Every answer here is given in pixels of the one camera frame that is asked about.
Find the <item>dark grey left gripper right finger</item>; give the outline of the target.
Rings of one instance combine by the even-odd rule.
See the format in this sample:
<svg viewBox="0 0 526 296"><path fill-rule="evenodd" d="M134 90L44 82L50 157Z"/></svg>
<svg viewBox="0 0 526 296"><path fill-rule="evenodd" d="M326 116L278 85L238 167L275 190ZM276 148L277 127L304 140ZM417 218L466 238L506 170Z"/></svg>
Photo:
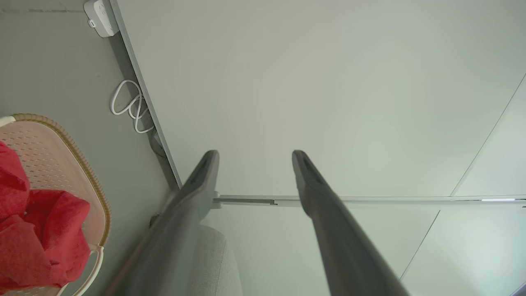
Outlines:
<svg viewBox="0 0 526 296"><path fill-rule="evenodd" d="M406 296L408 293L308 155L292 153L301 206L317 236L333 296Z"/></svg>

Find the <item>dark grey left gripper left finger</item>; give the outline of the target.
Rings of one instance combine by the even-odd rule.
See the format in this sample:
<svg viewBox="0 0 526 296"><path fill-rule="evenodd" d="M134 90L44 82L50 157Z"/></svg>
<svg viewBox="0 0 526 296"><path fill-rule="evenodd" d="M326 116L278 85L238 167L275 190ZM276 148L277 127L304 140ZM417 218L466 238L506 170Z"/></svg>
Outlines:
<svg viewBox="0 0 526 296"><path fill-rule="evenodd" d="M106 296L185 296L198 226L216 197L219 152L208 150L111 281Z"/></svg>

